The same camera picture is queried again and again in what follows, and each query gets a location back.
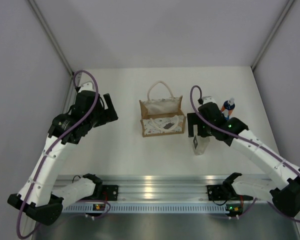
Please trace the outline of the dark blue pump bottle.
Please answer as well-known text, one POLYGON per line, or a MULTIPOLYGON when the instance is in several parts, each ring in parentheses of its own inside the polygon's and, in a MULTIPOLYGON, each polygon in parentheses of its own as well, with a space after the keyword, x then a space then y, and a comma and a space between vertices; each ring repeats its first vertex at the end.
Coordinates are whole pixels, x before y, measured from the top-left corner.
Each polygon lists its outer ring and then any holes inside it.
POLYGON ((226 100, 223 103, 223 106, 225 106, 225 108, 228 109, 230 112, 233 111, 235 108, 235 99, 231 97, 229 100, 226 100))

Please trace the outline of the clear bottle grey cap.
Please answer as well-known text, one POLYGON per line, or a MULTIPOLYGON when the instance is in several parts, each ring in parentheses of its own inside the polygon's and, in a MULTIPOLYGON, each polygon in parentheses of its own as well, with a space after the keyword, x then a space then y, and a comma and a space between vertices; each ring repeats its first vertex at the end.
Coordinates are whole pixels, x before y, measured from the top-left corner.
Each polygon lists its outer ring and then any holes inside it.
POLYGON ((210 143, 209 137, 195 135, 192 140, 193 151, 196 156, 203 155, 210 143))

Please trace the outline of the jute canvas tote bag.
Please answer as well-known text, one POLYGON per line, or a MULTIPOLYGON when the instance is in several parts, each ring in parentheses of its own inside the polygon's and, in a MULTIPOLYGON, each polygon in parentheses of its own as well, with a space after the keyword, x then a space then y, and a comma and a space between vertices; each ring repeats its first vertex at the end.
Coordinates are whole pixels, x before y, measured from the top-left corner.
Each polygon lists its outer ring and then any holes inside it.
POLYGON ((171 88, 164 81, 155 82, 147 91, 147 99, 140 100, 142 136, 155 137, 183 134, 187 117, 183 113, 183 96, 174 96, 171 88), (165 86, 169 97, 151 99, 150 92, 158 84, 165 86))

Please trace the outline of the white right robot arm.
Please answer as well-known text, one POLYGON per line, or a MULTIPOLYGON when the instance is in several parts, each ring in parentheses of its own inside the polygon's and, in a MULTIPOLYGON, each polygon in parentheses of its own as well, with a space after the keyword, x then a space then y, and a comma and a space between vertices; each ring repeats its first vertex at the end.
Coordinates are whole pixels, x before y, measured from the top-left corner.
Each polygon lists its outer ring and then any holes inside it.
POLYGON ((194 126, 200 137, 213 137, 240 152, 260 168, 267 179, 250 178, 239 172, 229 175, 213 194, 226 200, 248 196, 266 201, 281 214, 294 218, 300 212, 300 167, 278 155, 240 119, 226 119, 211 96, 198 99, 199 108, 188 114, 189 136, 194 126))

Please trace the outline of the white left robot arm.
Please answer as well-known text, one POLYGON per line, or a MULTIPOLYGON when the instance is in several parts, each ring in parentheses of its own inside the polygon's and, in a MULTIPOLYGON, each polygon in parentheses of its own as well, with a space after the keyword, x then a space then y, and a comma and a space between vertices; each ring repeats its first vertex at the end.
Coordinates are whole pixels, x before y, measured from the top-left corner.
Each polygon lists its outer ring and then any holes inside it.
POLYGON ((94 174, 54 190, 57 177, 72 150, 92 128, 118 120, 111 96, 96 94, 91 82, 77 89, 75 103, 59 114, 48 130, 42 154, 23 188, 8 197, 8 204, 36 222, 50 226, 62 210, 80 200, 106 200, 106 187, 94 174))

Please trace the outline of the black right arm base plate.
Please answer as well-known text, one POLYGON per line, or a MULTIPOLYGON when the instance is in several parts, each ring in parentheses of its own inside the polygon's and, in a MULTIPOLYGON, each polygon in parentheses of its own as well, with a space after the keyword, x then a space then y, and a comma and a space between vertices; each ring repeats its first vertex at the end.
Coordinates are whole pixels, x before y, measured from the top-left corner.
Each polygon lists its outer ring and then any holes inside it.
POLYGON ((207 185, 206 189, 210 201, 228 201, 230 199, 230 189, 223 184, 207 185))

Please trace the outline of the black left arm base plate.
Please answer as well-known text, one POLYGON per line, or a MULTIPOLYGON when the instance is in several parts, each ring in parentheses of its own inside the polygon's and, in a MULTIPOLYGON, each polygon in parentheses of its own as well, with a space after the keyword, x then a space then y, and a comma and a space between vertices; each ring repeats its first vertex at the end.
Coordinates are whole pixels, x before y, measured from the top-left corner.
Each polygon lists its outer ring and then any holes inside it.
POLYGON ((114 202, 118 200, 119 186, 118 185, 103 185, 98 200, 114 202))

